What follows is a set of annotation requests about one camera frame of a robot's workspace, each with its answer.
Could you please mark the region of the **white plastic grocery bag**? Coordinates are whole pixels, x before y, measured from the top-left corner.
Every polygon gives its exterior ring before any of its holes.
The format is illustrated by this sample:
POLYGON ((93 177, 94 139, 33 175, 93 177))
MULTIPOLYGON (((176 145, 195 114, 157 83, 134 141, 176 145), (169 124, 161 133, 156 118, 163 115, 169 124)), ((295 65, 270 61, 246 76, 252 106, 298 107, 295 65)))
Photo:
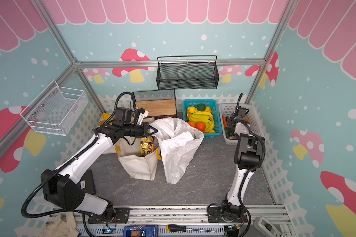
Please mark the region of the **white plastic grocery bag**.
POLYGON ((157 129, 166 182, 177 184, 204 140, 204 133, 179 118, 162 118, 151 124, 157 129))

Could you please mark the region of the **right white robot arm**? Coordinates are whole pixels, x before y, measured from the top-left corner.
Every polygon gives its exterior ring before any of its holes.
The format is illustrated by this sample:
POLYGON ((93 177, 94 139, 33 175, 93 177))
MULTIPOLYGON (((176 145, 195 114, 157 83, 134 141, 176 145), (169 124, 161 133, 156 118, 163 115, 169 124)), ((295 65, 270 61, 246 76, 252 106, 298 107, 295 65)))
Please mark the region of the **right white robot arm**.
POLYGON ((256 134, 246 119, 250 110, 240 105, 242 96, 239 96, 233 114, 223 119, 225 135, 237 142, 234 154, 236 174, 221 205, 221 218, 225 222, 250 220, 243 199, 249 180, 262 166, 266 155, 264 137, 256 134))

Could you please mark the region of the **gold black snack bag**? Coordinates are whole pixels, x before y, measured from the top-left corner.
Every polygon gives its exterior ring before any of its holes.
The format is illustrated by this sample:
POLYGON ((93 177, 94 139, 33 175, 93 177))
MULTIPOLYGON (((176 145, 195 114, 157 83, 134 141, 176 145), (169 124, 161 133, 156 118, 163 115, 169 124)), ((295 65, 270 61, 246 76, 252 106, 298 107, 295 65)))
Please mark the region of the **gold black snack bag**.
POLYGON ((153 136, 147 136, 147 137, 141 138, 140 153, 143 157, 153 153, 154 150, 155 150, 155 148, 154 148, 154 137, 153 136))

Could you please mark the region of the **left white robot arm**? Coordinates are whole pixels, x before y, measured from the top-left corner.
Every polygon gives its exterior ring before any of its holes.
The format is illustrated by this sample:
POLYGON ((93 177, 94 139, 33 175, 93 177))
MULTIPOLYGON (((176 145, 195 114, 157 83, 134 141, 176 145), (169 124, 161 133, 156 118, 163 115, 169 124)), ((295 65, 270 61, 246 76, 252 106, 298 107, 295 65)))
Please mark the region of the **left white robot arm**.
POLYGON ((91 165, 119 140, 139 139, 157 133, 157 129, 143 119, 146 110, 137 108, 136 98, 131 96, 132 107, 116 105, 110 117, 99 127, 93 129, 89 142, 68 161, 55 170, 47 169, 41 175, 41 184, 26 198, 21 208, 21 215, 28 219, 40 218, 61 212, 78 212, 97 216, 103 222, 111 222, 116 217, 114 204, 101 197, 83 191, 79 185, 83 175, 91 165), (57 210, 31 214, 28 205, 35 195, 42 191, 44 199, 58 206, 57 210))

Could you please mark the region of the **white canvas tote bag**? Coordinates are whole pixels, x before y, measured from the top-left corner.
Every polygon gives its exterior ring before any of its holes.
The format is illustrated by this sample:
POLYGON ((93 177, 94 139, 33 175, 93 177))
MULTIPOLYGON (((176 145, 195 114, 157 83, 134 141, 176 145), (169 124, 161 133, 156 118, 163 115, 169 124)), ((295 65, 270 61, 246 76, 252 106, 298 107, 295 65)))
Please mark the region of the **white canvas tote bag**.
POLYGON ((133 179, 153 181, 158 162, 162 160, 158 141, 154 137, 154 152, 143 157, 140 153, 141 138, 125 137, 115 144, 118 159, 133 179))

